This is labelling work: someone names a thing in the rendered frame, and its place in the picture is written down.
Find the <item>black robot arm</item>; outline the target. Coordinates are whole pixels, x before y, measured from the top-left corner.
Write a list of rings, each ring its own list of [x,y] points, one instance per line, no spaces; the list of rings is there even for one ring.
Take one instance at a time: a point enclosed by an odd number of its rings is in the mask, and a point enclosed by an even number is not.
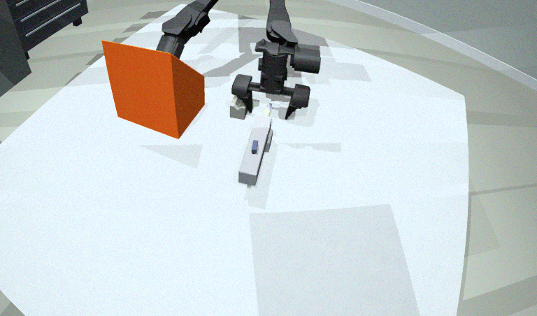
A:
[[[185,43],[201,33],[210,22],[208,13],[219,0],[195,0],[187,4],[175,17],[162,24],[162,32],[157,51],[167,52],[178,59]],[[294,71],[318,74],[321,66],[320,47],[299,44],[291,30],[291,22],[285,8],[285,0],[270,0],[266,23],[266,36],[255,46],[255,52],[263,52],[259,58],[261,68],[271,73],[279,73],[287,68],[288,55]],[[285,73],[287,80],[287,69]]]

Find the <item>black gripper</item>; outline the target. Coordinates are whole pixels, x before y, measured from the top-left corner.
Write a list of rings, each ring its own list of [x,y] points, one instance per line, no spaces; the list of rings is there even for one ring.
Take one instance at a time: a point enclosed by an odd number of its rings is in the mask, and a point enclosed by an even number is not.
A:
[[[260,83],[252,82],[252,76],[238,74],[233,82],[231,93],[241,98],[249,113],[252,112],[252,91],[291,96],[285,116],[287,119],[296,109],[308,107],[310,88],[299,84],[295,84],[294,88],[283,87],[285,73],[286,69],[279,73],[271,73],[261,68]]]

